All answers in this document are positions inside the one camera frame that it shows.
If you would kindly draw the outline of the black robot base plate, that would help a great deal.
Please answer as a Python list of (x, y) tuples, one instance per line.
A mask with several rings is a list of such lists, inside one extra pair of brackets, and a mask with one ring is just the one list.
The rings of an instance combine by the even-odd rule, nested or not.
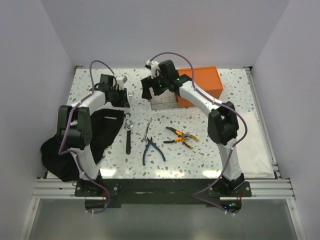
[(242, 198), (251, 197), (248, 181), (232, 183), (220, 179), (98, 179), (97, 184), (78, 180), (74, 195), (85, 198), (85, 208), (120, 208), (122, 205), (197, 205), (219, 206), (236, 212)]

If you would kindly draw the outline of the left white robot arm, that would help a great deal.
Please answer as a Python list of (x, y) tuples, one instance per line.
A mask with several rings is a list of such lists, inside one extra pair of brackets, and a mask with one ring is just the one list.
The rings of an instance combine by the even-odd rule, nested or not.
[(101, 74), (100, 82), (93, 85), (87, 96), (72, 105), (62, 105), (58, 109), (58, 154), (62, 156), (71, 153), (79, 177), (88, 181), (85, 189), (92, 196), (99, 196), (104, 190), (104, 184), (97, 180), (100, 170), (90, 147), (93, 137), (91, 116), (106, 103), (111, 103), (116, 108), (129, 108), (125, 88), (127, 80), (126, 75)]

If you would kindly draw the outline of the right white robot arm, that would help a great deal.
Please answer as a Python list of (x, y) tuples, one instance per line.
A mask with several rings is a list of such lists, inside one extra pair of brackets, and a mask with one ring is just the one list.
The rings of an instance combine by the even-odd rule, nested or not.
[(171, 60), (160, 63), (148, 60), (145, 67), (150, 70), (150, 76), (141, 80), (143, 99), (152, 99), (150, 90), (155, 96), (168, 90), (191, 102), (208, 117), (207, 134), (217, 144), (223, 166), (223, 192), (227, 196), (235, 196), (245, 179), (236, 151), (239, 123), (233, 103), (214, 98), (202, 90), (192, 77), (179, 75)]

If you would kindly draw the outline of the large silver combination wrench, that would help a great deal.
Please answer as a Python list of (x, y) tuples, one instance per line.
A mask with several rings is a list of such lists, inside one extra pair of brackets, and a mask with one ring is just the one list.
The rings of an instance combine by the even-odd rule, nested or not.
[(128, 95), (129, 98), (132, 98), (134, 96), (134, 92), (133, 91), (128, 92), (127, 95)]

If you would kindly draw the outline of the black-handled adjustable wrench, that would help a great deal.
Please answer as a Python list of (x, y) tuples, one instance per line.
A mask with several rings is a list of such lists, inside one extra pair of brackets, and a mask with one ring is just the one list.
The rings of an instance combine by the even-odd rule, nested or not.
[(130, 119), (131, 115), (129, 113), (126, 113), (124, 115), (125, 123), (124, 128), (126, 130), (126, 154), (129, 155), (131, 153), (131, 131), (133, 129), (134, 123)]

